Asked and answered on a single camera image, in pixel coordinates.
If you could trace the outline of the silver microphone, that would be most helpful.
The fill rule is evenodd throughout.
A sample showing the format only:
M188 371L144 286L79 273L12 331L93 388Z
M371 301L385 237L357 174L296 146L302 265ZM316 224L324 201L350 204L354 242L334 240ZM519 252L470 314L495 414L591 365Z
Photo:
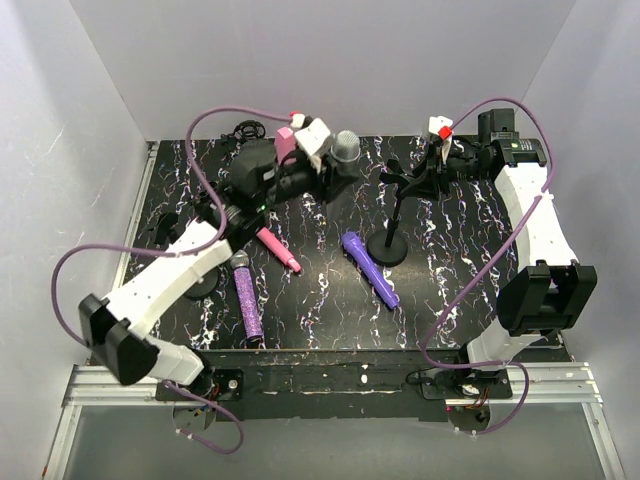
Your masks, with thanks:
M342 130L334 136L330 155L343 174L355 174L360 157L360 138L351 130Z

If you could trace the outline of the black round-base mic stand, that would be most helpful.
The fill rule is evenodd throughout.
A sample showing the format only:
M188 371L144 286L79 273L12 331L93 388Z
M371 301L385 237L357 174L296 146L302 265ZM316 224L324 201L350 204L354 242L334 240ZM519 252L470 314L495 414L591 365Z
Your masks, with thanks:
M380 173L380 181L386 185L395 184L395 204L391 217L384 229L369 236L366 249L372 260L383 267L400 265L408 254L408 244L402 234L398 234L400 209L405 198L417 197L419 178L406 171L396 159L389 159L386 169Z

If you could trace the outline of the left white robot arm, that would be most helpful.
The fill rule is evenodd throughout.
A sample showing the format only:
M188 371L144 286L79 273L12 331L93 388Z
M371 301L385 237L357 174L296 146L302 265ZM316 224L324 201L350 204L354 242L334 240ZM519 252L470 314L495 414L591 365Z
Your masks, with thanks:
M301 148L277 161L266 139L245 143L228 175L214 184L223 206L199 198L197 219L166 256L104 298L90 294L79 304L84 341L93 356L124 386L146 376L172 381L193 393L212 386L212 367L194 349L156 339L160 317L200 280L243 249L266 224L266 211L310 192L329 203L359 177L360 139L349 130L335 135L315 167Z

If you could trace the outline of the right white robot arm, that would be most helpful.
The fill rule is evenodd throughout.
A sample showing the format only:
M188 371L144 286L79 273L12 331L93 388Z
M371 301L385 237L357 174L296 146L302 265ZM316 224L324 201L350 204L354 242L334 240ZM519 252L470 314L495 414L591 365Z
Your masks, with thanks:
M425 363L435 369L494 372L513 363L530 345L556 331L572 328L597 284L594 267L584 265L566 240L550 191L557 165L547 135L521 138L515 129L515 108L478 113L476 158L488 168L506 206L512 226L510 236L472 280L442 310L420 342L429 340L446 323L459 303L490 273L510 249L516 248L518 271L501 290L493 320L462 350L460 363L443 363L430 356Z

